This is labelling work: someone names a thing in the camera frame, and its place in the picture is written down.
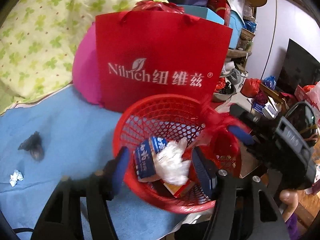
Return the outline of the person's hand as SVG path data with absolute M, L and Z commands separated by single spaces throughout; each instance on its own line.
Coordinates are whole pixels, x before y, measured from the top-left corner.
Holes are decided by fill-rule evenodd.
M 279 195 L 279 199 L 282 203 L 287 205 L 282 213 L 282 217 L 284 222 L 287 222 L 290 217 L 295 212 L 298 203 L 299 203 L 299 196 L 296 190 L 283 190 Z

